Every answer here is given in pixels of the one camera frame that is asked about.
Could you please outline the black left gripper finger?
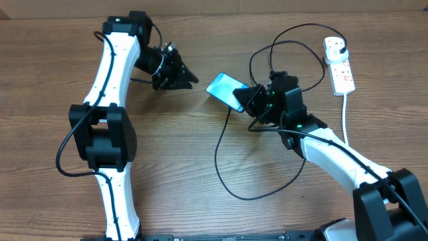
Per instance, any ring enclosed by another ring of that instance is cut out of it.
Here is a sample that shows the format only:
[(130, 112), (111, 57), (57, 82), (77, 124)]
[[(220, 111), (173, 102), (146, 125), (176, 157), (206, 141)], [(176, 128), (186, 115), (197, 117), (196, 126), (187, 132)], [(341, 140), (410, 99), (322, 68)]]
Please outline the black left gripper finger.
[(199, 82), (198, 78), (188, 69), (180, 56), (175, 58), (175, 62), (177, 67), (175, 70), (175, 82), (177, 84), (196, 84)]
[(192, 89), (193, 86), (190, 82), (175, 82), (171, 84), (167, 90), (180, 90), (180, 89)]

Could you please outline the blue Galaxy smartphone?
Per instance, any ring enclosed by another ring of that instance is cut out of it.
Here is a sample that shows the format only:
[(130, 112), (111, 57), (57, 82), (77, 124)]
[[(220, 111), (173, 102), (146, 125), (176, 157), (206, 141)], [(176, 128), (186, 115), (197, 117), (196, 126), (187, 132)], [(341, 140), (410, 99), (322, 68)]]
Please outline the blue Galaxy smartphone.
[(232, 110), (242, 113), (244, 108), (233, 94), (233, 91), (235, 89), (243, 88), (249, 88), (249, 86), (236, 80), (230, 75), (221, 72), (210, 83), (210, 85), (208, 85), (206, 91), (212, 97), (220, 100), (223, 104), (226, 104)]

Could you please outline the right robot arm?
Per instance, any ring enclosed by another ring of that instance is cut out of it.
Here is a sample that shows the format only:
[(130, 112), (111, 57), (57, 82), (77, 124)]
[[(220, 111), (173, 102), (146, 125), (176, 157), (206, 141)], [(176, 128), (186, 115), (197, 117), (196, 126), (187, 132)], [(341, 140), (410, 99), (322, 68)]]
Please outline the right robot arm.
[(417, 178), (391, 171), (341, 141), (308, 114), (295, 76), (273, 72), (267, 86), (237, 88), (233, 95), (262, 128), (276, 132), (289, 150), (317, 164), (352, 196), (354, 219), (341, 218), (315, 230), (314, 240), (426, 240), (427, 204)]

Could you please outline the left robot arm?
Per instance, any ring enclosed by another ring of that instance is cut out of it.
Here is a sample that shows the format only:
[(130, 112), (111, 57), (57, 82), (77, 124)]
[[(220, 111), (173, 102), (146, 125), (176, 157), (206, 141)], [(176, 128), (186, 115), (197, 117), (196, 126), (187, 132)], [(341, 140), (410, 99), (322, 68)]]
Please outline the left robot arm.
[(142, 240), (136, 214), (130, 169), (136, 157), (137, 137), (126, 113), (126, 95), (135, 68), (150, 74), (154, 90), (191, 89), (198, 83), (175, 45), (149, 47), (157, 26), (143, 11), (110, 16), (94, 35), (103, 42), (97, 75), (83, 104), (69, 111), (71, 131), (59, 150), (74, 139), (88, 175), (96, 177), (106, 214), (102, 240)]

